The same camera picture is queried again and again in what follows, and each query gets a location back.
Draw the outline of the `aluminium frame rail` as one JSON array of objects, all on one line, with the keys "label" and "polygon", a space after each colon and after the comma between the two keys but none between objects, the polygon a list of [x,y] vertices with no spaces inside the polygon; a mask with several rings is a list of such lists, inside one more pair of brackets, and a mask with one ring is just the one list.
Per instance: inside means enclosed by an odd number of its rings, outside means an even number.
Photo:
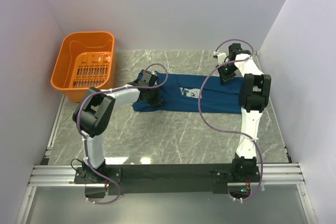
[{"label": "aluminium frame rail", "polygon": [[[299,164],[289,155],[272,106],[259,126],[265,162],[262,189],[238,203],[212,193],[127,194],[113,204],[85,200],[86,185],[74,183],[72,158],[83,154],[71,114],[62,99],[47,147],[46,165],[29,178],[18,223],[316,223]],[[134,112],[118,108],[103,141],[109,164],[196,164],[230,162],[238,137],[218,133],[197,113]]]}]

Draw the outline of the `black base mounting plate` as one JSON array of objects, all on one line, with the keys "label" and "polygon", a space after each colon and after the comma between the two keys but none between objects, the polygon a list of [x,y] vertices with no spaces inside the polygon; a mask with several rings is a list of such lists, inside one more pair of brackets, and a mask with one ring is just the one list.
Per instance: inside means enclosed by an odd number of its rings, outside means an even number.
[{"label": "black base mounting plate", "polygon": [[101,184],[112,196],[118,192],[227,194],[230,183],[244,185],[260,181],[257,166],[247,168],[231,164],[106,165],[98,172],[105,178],[95,174],[88,166],[78,167],[74,183],[94,187]]}]

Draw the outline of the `blue mickey mouse t-shirt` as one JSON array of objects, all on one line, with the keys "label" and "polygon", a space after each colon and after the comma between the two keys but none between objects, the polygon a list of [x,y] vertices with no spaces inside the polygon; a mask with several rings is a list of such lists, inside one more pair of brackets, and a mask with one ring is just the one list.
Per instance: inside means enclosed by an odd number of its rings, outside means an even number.
[{"label": "blue mickey mouse t-shirt", "polygon": [[159,87],[160,105],[150,105],[147,101],[137,101],[132,107],[137,112],[158,110],[174,112],[198,112],[198,98],[201,97],[201,111],[204,113],[240,114],[238,104],[242,77],[220,83],[219,77],[211,76],[203,90],[205,76],[190,74],[169,74],[164,85]]}]

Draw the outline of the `orange plastic basket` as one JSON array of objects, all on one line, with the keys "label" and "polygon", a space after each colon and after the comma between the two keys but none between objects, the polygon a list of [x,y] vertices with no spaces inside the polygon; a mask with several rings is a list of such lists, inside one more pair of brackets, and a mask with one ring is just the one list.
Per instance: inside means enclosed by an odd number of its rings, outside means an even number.
[{"label": "orange plastic basket", "polygon": [[90,87],[114,86],[117,57],[114,36],[106,31],[77,32],[62,42],[51,76],[51,85],[71,102],[78,103]]}]

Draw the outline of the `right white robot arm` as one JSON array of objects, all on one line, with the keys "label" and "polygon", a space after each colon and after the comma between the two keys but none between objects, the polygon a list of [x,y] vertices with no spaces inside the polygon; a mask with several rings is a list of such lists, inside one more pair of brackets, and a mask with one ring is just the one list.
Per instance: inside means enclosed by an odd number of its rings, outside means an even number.
[{"label": "right white robot arm", "polygon": [[259,69],[251,52],[243,50],[239,43],[231,44],[228,54],[215,50],[213,57],[218,62],[222,85],[233,80],[236,71],[239,71],[243,78],[238,95],[238,105],[242,111],[242,134],[230,175],[237,182],[257,180],[260,174],[257,167],[258,129],[263,111],[269,103],[271,76]]}]

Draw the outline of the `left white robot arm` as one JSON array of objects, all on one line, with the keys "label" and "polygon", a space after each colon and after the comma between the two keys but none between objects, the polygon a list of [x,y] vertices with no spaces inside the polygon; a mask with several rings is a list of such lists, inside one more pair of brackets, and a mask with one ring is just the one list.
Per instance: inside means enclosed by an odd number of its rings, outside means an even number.
[{"label": "left white robot arm", "polygon": [[84,149],[82,166],[91,182],[104,179],[106,165],[102,150],[102,135],[109,125],[114,109],[139,101],[160,105],[159,78],[157,74],[144,71],[139,78],[120,88],[99,90],[91,87],[73,113],[73,121],[81,135]]}]

